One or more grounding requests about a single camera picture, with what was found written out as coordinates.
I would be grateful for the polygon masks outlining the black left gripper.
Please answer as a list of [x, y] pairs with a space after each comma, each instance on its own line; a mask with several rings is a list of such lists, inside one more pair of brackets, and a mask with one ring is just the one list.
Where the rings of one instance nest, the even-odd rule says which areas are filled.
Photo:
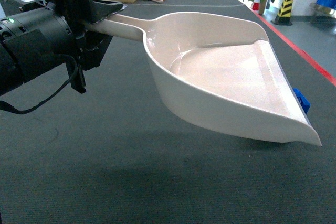
[[91, 2], [90, 22], [94, 24], [123, 11], [127, 5], [109, 0], [45, 1], [47, 6], [53, 8], [69, 26], [71, 38], [66, 41], [70, 45], [62, 46], [62, 53], [74, 57], [78, 67], [77, 74], [71, 81], [71, 87], [79, 93], [85, 93], [83, 70], [88, 71], [100, 66], [113, 37], [94, 31], [85, 32], [84, 26], [80, 23], [85, 16], [84, 8], [89, 7]]

